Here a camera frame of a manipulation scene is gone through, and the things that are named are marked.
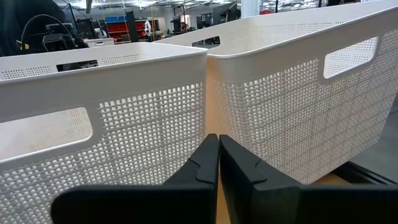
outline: storage basket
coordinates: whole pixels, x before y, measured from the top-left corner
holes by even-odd
[[[91,68],[58,72],[75,62]],[[205,137],[205,49],[124,44],[0,69],[2,224],[51,223],[52,199],[76,185],[161,184]]]
[[[88,45],[88,47],[104,47],[104,46],[114,45],[113,38],[84,40],[84,42]]]
[[[208,121],[309,184],[379,139],[398,87],[397,5],[249,17],[158,42],[219,36],[208,52]]]

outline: basket handle cutout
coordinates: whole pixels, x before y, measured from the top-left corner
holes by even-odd
[[[86,108],[74,108],[0,123],[0,161],[76,144],[93,134]]]
[[[215,49],[220,45],[221,45],[221,39],[218,35],[192,43],[192,47],[202,47],[206,49]]]
[[[92,130],[91,134],[86,134],[76,141],[65,141],[59,146],[30,152],[29,156],[24,154],[5,159],[1,162],[1,170],[23,166],[27,159],[29,162],[40,161],[44,154],[46,157],[58,157],[90,148],[99,143],[103,134],[103,123],[101,122],[101,113],[98,111],[99,104],[95,101],[97,94],[83,94],[85,91],[82,91],[82,88],[87,84],[79,75],[81,74],[68,73],[66,76],[62,73],[54,73],[6,80],[1,83],[0,104],[7,106],[0,110],[0,124],[43,114],[64,113],[66,110],[84,108],[87,114],[86,122],[89,123],[87,125],[91,126],[88,129]]]
[[[375,59],[378,48],[379,38],[373,37],[328,53],[320,65],[323,69],[322,82],[332,82],[367,68]]]
[[[82,68],[91,68],[98,67],[97,60],[87,60],[81,62],[73,62],[73,63],[65,63],[57,65],[58,72],[70,71],[70,70],[78,70]]]
[[[231,32],[231,30],[234,29],[235,29],[234,24],[230,24],[229,22],[227,22],[226,24],[223,24],[223,26],[206,27],[204,29],[187,32],[183,35],[176,35],[172,38],[166,38],[163,40],[158,40],[156,42],[160,44],[174,44],[174,45],[189,46],[189,47],[201,47],[200,45],[197,45],[197,42],[202,42],[204,40],[214,39],[217,37],[218,39],[222,39],[224,33]]]

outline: gray floor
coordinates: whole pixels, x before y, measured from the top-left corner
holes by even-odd
[[[398,101],[394,102],[379,142],[351,161],[398,182]]]

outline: desk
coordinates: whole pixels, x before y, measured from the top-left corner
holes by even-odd
[[[314,184],[350,184],[347,181],[341,179],[335,174],[329,173],[323,176],[321,179],[314,182]],[[220,178],[218,178],[218,192],[217,192],[217,224],[230,224],[228,209],[226,206],[223,188],[221,187]]]

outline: ceiling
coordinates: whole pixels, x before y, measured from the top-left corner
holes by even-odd
[[[58,5],[64,6],[71,3],[77,8],[85,8],[86,0],[54,0]],[[194,6],[198,4],[226,4],[234,0],[93,0],[92,8],[96,7],[146,7],[151,4],[157,6],[178,6],[184,4],[185,6]],[[305,9],[310,7],[317,7],[319,0],[279,0],[278,9]],[[276,0],[260,0],[260,10],[275,9]]]

